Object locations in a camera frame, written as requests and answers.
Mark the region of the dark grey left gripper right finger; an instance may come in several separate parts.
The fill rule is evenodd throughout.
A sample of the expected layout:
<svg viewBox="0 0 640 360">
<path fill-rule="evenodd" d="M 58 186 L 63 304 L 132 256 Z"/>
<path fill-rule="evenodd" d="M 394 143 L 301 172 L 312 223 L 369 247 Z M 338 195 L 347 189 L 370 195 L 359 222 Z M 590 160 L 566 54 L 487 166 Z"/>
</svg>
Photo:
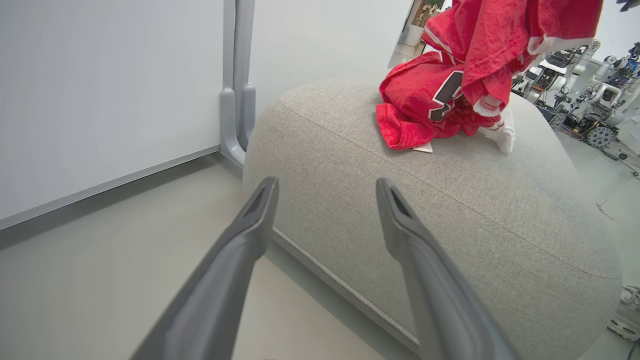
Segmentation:
<svg viewBox="0 0 640 360">
<path fill-rule="evenodd" d="M 375 198 L 387 251 L 400 264 L 422 360 L 519 360 L 473 287 L 398 187 L 378 178 Z"/>
</svg>

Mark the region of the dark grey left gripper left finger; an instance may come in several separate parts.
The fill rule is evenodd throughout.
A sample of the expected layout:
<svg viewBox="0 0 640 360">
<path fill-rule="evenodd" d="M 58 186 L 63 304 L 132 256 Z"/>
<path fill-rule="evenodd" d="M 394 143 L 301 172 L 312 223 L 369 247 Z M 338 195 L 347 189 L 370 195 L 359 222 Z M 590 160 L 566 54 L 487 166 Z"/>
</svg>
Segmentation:
<svg viewBox="0 0 640 360">
<path fill-rule="evenodd" d="M 196 266 L 133 360 L 230 360 L 256 262 L 269 247 L 279 181 L 266 177 Z"/>
</svg>

